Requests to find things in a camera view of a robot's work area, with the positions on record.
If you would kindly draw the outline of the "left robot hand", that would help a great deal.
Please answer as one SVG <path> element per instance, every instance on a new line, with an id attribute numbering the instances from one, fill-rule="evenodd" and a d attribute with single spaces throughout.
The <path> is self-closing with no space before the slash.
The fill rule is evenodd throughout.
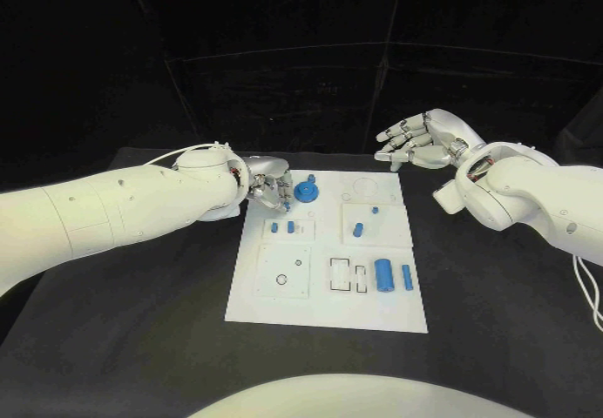
<path id="1" fill-rule="evenodd" d="M 243 158 L 249 166 L 249 200 L 266 208 L 288 212 L 294 199 L 289 162 L 272 156 Z"/>

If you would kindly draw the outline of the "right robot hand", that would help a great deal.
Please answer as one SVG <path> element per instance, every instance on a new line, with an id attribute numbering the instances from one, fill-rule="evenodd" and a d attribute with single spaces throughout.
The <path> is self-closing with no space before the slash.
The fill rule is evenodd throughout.
<path id="1" fill-rule="evenodd" d="M 428 169 L 459 167 L 487 146 L 468 123 L 444 109 L 405 118 L 377 134 L 376 140 L 384 145 L 376 160 L 390 162 L 393 172 L 406 163 Z"/>

